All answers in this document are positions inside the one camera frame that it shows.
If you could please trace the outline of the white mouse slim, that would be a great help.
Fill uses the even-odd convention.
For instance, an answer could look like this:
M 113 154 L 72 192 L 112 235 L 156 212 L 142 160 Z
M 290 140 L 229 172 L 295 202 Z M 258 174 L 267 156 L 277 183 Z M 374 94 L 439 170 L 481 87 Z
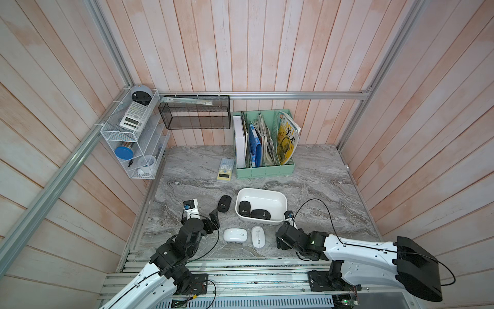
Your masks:
M 260 226 L 252 228 L 252 245 L 255 248 L 263 248 L 266 243 L 264 229 Z

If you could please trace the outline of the white mouse wide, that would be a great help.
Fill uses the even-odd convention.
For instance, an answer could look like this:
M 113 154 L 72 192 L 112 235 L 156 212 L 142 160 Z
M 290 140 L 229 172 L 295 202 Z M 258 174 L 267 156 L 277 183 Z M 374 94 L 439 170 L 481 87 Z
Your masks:
M 244 243 L 248 239 L 248 233 L 241 228 L 228 228 L 223 233 L 223 239 L 229 243 Z

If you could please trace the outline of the black mouse wide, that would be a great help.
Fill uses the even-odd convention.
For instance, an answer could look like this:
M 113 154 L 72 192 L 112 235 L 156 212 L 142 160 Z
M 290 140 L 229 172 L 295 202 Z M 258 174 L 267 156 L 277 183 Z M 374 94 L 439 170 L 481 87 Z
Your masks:
M 271 220 L 271 213 L 265 209 L 254 209 L 250 213 L 250 217 L 260 220 Z

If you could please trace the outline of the black mouse plain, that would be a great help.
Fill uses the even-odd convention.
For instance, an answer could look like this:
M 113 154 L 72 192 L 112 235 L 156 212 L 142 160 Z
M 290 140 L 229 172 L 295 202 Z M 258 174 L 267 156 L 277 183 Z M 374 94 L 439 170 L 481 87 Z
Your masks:
M 223 195 L 217 204 L 217 210 L 219 212 L 227 212 L 230 208 L 230 205 L 232 203 L 232 197 L 229 195 Z

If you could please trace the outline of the white storage box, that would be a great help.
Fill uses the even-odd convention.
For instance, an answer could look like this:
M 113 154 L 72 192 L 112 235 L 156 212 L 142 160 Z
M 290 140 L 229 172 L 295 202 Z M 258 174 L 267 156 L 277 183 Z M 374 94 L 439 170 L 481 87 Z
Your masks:
M 260 220 L 239 215 L 238 207 L 241 201 L 251 203 L 251 211 L 254 209 L 265 209 L 271 213 L 271 220 Z M 287 198 L 277 191 L 264 189 L 244 188 L 237 194 L 235 201 L 235 212 L 241 220 L 256 224 L 280 225 L 284 221 L 284 212 L 288 210 Z

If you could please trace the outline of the black mouse with logo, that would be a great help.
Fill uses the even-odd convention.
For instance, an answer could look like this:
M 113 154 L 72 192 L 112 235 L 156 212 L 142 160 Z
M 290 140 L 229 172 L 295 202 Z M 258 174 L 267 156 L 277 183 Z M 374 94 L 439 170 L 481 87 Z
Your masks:
M 249 201 L 241 201 L 238 207 L 239 215 L 244 217 L 250 217 L 251 203 Z

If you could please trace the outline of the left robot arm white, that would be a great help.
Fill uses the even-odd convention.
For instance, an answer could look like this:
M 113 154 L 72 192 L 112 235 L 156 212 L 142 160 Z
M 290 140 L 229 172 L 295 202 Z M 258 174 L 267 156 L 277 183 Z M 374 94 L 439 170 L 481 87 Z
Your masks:
M 102 308 L 155 308 L 174 294 L 189 302 L 207 293 L 208 274 L 192 274 L 187 263 L 198 252 L 201 239 L 219 230 L 218 211 L 209 216 L 191 214 L 178 234 L 151 256 L 144 268 Z

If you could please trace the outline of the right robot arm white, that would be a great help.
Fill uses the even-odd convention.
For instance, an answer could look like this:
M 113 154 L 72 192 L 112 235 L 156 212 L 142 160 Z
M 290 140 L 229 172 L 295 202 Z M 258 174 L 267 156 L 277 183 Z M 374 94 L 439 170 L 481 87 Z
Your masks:
M 425 301 L 443 300 L 439 261 L 410 238 L 365 242 L 323 232 L 306 234 L 288 222 L 275 236 L 281 250 L 293 249 L 311 261 L 330 261 L 335 269 L 331 281 L 403 288 Z

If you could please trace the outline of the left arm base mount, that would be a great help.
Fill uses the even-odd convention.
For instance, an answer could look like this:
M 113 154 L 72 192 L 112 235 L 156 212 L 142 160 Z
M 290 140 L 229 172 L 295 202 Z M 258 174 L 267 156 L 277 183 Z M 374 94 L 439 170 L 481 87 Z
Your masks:
M 186 276 L 183 281 L 177 285 L 176 294 L 178 295 L 202 295 L 207 293 L 208 274 L 192 274 Z

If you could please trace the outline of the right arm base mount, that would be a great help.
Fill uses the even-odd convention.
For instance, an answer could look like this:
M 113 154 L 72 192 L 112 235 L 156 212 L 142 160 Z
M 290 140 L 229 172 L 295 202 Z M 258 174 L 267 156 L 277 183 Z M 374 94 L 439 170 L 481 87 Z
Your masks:
M 350 291 L 361 290 L 361 285 L 350 285 L 343 280 L 342 265 L 344 261 L 332 261 L 329 271 L 311 270 L 307 273 L 312 292 Z

